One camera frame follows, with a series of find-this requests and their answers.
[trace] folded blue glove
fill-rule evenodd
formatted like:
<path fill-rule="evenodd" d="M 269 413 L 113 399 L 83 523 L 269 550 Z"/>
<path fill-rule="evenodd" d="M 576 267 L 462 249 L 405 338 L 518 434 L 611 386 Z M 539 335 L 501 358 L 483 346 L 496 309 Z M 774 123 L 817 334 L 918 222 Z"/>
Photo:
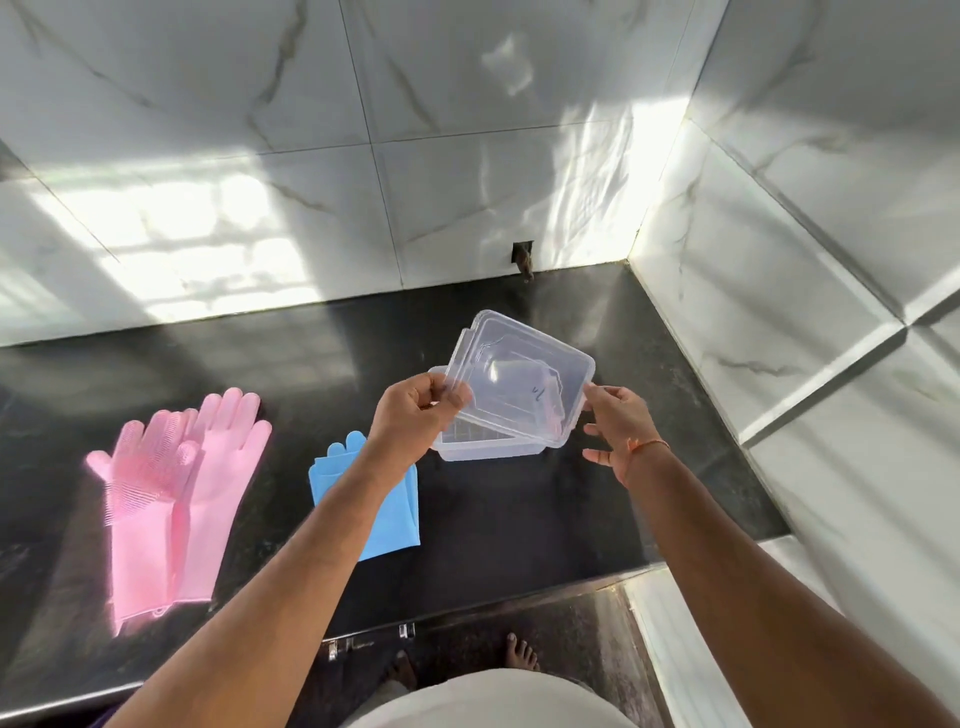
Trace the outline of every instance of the folded blue glove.
<path fill-rule="evenodd" d="M 333 443 L 326 449 L 326 457 L 318 457 L 310 468 L 310 492 L 317 505 L 337 479 L 356 459 L 367 442 L 363 433 L 353 431 L 347 436 L 346 446 Z M 387 494 L 376 514 L 373 529 L 360 561 L 371 559 L 408 546 L 420 545 L 420 506 L 417 499 L 417 466 L 403 476 L 403 480 Z"/>

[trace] orange thread bracelet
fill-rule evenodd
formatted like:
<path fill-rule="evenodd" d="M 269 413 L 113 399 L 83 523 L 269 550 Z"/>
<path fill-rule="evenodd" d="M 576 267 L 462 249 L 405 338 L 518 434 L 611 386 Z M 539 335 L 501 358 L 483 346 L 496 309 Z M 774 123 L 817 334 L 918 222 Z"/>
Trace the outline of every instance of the orange thread bracelet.
<path fill-rule="evenodd" d="M 648 445 L 656 445 L 657 443 L 660 443 L 661 445 L 666 445 L 667 449 L 671 449 L 670 444 L 666 440 L 661 440 L 660 438 L 656 438 L 654 440 L 647 440 L 641 443 L 641 442 L 638 442 L 637 440 L 634 440 L 633 438 L 628 437 L 627 450 L 629 450 L 630 453 L 640 452 L 642 449 L 646 448 Z"/>

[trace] foot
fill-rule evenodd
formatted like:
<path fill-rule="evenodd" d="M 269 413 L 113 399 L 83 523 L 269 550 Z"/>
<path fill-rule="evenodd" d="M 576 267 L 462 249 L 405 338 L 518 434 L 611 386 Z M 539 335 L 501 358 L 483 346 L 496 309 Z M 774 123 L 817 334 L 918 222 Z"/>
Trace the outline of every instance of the foot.
<path fill-rule="evenodd" d="M 387 679 L 396 680 L 400 685 L 412 692 L 417 689 L 417 674 L 410 658 L 402 649 L 396 654 L 394 663 L 387 669 Z"/>
<path fill-rule="evenodd" d="M 507 656 L 504 658 L 505 667 L 514 669 L 528 669 L 531 672 L 540 672 L 540 666 L 537 664 L 537 653 L 524 640 L 518 643 L 516 635 L 511 632 L 507 635 Z"/>

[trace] person's right arm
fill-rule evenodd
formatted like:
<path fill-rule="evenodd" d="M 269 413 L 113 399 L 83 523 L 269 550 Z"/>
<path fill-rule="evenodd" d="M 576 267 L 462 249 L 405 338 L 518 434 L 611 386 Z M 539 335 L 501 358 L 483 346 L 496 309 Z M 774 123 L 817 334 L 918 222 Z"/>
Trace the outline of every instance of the person's right arm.
<path fill-rule="evenodd" d="M 638 395 L 585 388 L 613 467 L 646 516 L 686 605 L 755 728 L 960 725 L 913 675 L 778 564 L 660 436 Z"/>

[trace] pink glove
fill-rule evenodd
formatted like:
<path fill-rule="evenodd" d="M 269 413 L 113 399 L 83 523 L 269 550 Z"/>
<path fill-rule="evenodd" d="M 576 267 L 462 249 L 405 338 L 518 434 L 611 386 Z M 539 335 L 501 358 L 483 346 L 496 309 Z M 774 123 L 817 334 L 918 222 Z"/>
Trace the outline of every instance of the pink glove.
<path fill-rule="evenodd" d="M 141 422 L 128 422 L 112 458 L 102 450 L 86 457 L 106 484 L 114 634 L 127 619 L 165 611 L 172 603 L 174 505 L 199 451 L 196 443 L 182 441 L 192 419 L 189 412 L 163 410 L 146 431 Z"/>
<path fill-rule="evenodd" d="M 222 397 L 207 395 L 186 434 L 200 444 L 201 454 L 185 494 L 189 536 L 176 601 L 213 597 L 233 517 L 272 429 L 265 420 L 254 423 L 259 408 L 260 397 L 236 387 Z"/>

